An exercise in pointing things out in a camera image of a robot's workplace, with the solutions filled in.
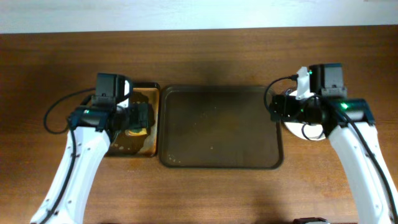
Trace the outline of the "small tray with soapy water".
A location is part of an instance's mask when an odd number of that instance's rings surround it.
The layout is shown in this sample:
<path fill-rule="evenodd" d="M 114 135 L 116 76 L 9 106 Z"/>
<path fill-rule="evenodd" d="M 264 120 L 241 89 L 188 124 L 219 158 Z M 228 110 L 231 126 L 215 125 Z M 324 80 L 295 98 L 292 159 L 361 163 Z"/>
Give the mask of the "small tray with soapy water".
<path fill-rule="evenodd" d="M 149 105 L 149 127 L 147 135 L 131 137 L 121 131 L 111 143 L 106 157 L 153 157 L 157 150 L 160 86 L 156 82 L 133 84 L 129 106 L 133 103 Z"/>

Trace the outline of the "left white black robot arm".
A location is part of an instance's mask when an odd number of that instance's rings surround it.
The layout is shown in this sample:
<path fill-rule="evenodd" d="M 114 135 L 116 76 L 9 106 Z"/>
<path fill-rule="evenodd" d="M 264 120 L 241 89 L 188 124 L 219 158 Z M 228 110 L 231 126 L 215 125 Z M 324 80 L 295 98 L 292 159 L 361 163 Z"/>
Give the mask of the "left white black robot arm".
<path fill-rule="evenodd" d="M 121 133 L 146 133 L 149 105 L 128 103 L 134 84 L 124 75 L 99 73 L 95 94 L 67 118 L 60 165 L 31 223 L 82 223 L 96 171 Z"/>

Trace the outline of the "large brown serving tray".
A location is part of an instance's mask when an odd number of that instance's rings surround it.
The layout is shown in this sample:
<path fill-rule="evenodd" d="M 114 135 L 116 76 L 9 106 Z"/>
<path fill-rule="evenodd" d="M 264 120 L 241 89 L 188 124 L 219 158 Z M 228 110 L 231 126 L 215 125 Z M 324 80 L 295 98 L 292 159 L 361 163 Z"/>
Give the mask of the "large brown serving tray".
<path fill-rule="evenodd" d="M 284 161 L 279 123 L 264 86 L 170 85 L 162 90 L 160 162 L 170 168 L 276 169 Z"/>

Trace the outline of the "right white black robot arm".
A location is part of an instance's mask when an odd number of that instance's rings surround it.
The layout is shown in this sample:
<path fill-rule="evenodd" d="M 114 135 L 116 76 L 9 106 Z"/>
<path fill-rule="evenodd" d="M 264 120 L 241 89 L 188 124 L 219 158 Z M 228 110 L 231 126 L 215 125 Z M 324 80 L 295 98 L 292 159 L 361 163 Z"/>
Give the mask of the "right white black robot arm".
<path fill-rule="evenodd" d="M 366 100 L 349 99 L 340 63 L 301 67 L 289 75 L 296 94 L 265 97 L 271 120 L 319 124 L 337 153 L 360 223 L 397 223 L 397 189 L 382 156 Z"/>

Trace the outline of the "yellow green sponge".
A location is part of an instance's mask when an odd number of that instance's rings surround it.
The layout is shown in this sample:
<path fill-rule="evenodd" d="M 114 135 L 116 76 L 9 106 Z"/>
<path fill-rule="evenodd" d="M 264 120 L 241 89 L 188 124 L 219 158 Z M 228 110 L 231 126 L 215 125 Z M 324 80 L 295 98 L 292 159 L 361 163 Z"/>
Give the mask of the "yellow green sponge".
<path fill-rule="evenodd" d="M 145 135 L 147 135 L 147 129 L 146 128 L 128 129 L 128 130 L 125 130 L 125 135 L 131 136 L 131 137 L 145 136 Z"/>

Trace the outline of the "white plate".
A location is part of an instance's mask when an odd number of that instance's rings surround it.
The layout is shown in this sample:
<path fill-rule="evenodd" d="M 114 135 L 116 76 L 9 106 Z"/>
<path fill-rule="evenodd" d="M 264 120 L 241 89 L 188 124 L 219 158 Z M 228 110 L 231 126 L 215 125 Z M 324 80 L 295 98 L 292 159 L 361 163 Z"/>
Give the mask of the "white plate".
<path fill-rule="evenodd" d="M 322 125 L 285 122 L 284 126 L 295 136 L 308 141 L 326 139 Z"/>

